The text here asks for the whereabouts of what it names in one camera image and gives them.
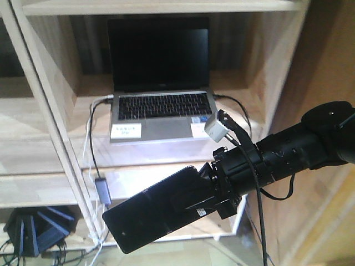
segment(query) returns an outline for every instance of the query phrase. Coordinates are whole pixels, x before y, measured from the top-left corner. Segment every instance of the laptop sticker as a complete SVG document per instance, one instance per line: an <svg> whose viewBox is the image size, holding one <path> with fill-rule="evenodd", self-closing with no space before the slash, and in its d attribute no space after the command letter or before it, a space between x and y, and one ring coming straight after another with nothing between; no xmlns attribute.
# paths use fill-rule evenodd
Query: laptop sticker
<svg viewBox="0 0 355 266"><path fill-rule="evenodd" d="M192 136L196 139L207 138L209 135L205 132L205 123L190 124Z"/></svg>
<svg viewBox="0 0 355 266"><path fill-rule="evenodd" d="M140 139L142 124L112 124L111 139Z"/></svg>
<svg viewBox="0 0 355 266"><path fill-rule="evenodd" d="M191 121L193 124L199 124L199 123L204 123L208 120L208 116L203 115L203 116L193 116L191 117Z"/></svg>

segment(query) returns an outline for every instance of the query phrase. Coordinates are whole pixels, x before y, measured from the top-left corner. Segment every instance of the black router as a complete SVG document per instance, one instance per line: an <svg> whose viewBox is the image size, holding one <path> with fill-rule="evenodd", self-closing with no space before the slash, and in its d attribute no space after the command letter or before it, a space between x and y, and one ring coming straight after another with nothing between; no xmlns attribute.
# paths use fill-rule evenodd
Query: black router
<svg viewBox="0 0 355 266"><path fill-rule="evenodd" d="M19 257L37 257L75 230L77 219L66 206L15 209L4 227Z"/></svg>

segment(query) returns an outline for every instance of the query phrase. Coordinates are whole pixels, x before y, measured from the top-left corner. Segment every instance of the laptop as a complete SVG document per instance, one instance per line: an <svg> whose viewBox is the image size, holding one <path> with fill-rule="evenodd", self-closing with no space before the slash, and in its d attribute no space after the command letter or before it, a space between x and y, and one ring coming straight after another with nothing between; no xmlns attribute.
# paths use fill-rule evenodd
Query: laptop
<svg viewBox="0 0 355 266"><path fill-rule="evenodd" d="M208 138L209 20L110 19L110 143Z"/></svg>

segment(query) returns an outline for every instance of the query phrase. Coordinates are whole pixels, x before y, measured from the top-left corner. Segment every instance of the laptop screen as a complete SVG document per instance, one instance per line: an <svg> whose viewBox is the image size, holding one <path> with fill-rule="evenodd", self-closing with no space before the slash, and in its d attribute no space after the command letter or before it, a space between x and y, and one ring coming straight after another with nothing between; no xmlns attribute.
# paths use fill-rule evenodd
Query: laptop screen
<svg viewBox="0 0 355 266"><path fill-rule="evenodd" d="M208 18L108 21L115 91L180 90L209 83Z"/></svg>

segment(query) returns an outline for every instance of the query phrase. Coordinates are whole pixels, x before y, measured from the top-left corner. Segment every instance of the laptop keyboard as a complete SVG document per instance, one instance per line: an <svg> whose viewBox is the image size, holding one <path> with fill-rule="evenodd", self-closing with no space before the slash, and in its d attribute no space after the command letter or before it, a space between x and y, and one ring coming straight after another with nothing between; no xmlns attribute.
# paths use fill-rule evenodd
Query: laptop keyboard
<svg viewBox="0 0 355 266"><path fill-rule="evenodd" d="M210 114L206 93L119 98L119 120Z"/></svg>

